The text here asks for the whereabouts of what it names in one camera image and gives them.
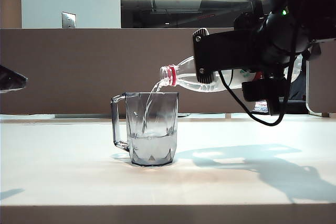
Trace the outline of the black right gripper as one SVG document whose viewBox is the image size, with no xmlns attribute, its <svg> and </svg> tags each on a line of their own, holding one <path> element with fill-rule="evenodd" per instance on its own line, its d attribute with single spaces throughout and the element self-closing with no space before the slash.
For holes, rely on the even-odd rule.
<svg viewBox="0 0 336 224">
<path fill-rule="evenodd" d="M 264 21 L 264 10 L 261 0 L 248 0 L 251 10 L 241 13 L 234 20 L 234 29 L 253 29 Z M 279 115 L 282 109 L 279 98 L 287 92 L 288 70 L 290 66 L 291 44 L 295 31 L 296 20 L 288 10 L 271 12 L 258 31 L 260 56 L 265 75 L 269 78 L 243 82 L 244 99 L 248 102 L 266 100 L 270 115 Z M 309 31 L 298 29 L 295 59 L 292 77 L 296 78 L 305 70 L 304 60 L 313 60 L 321 55 L 319 43 L 308 38 Z"/>
</svg>

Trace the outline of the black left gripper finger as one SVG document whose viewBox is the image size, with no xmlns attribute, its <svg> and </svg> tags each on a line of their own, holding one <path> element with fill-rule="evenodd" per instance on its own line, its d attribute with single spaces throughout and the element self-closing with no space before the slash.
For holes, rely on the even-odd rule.
<svg viewBox="0 0 336 224">
<path fill-rule="evenodd" d="M 1 93 L 17 91 L 25 88 L 28 78 L 1 66 Z"/>
</svg>

